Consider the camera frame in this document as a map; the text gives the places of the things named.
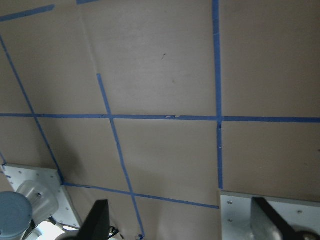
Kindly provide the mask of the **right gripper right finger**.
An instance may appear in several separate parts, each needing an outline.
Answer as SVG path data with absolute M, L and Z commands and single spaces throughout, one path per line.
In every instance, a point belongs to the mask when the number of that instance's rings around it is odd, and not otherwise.
M 251 198 L 250 227 L 256 240 L 318 240 L 312 231 L 296 231 L 263 197 Z

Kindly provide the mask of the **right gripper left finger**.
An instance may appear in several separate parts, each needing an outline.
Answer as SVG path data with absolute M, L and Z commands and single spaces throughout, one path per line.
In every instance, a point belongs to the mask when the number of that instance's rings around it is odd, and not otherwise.
M 87 218 L 85 219 L 79 233 L 78 240 L 107 240 L 110 234 L 109 202 L 97 200 Z

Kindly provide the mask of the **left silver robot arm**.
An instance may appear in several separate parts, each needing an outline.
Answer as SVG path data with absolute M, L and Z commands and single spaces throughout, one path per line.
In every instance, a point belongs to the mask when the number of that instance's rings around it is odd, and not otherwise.
M 43 221 L 59 209 L 59 202 L 47 186 L 24 181 L 17 191 L 0 193 L 0 238 L 22 240 Z

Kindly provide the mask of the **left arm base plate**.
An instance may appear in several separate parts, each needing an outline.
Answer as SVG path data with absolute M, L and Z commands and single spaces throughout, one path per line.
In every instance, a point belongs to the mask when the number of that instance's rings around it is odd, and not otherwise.
M 1 168 L 13 190 L 29 200 L 36 226 L 53 218 L 59 224 L 80 228 L 82 221 L 57 170 L 9 163 Z

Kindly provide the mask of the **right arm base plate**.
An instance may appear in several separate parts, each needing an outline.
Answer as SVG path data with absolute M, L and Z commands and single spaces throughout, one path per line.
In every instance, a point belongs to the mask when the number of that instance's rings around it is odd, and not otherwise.
M 320 204 L 314 201 L 223 191 L 224 240 L 318 240 Z

